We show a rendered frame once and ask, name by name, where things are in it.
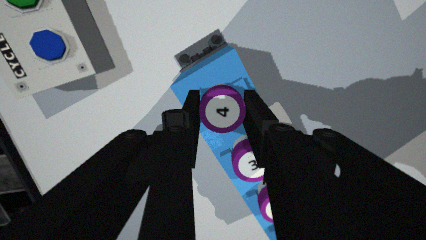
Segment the white button housing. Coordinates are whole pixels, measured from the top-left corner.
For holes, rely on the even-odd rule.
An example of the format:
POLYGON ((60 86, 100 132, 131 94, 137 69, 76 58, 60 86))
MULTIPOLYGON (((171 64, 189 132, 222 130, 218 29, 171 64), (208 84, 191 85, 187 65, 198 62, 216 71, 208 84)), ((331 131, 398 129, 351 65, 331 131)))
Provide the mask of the white button housing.
POLYGON ((0 75, 15 99, 114 67, 86 0, 0 0, 0 75))

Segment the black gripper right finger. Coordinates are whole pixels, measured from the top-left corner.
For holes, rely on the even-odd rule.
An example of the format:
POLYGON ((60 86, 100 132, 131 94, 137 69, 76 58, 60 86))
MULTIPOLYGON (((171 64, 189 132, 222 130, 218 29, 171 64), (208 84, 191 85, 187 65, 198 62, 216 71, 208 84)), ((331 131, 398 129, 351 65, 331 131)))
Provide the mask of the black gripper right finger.
POLYGON ((244 102, 277 240, 426 240, 426 185, 337 131, 279 122, 255 90, 244 102))

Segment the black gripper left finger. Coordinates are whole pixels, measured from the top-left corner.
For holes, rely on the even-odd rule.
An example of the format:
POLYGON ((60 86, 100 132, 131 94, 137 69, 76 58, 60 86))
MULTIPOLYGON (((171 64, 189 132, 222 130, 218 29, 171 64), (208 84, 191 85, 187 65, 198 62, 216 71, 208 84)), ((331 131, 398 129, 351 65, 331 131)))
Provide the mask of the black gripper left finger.
POLYGON ((0 229, 0 240, 116 240, 149 185, 137 240, 196 240, 199 106, 200 90, 189 90, 152 135, 117 135, 0 229))

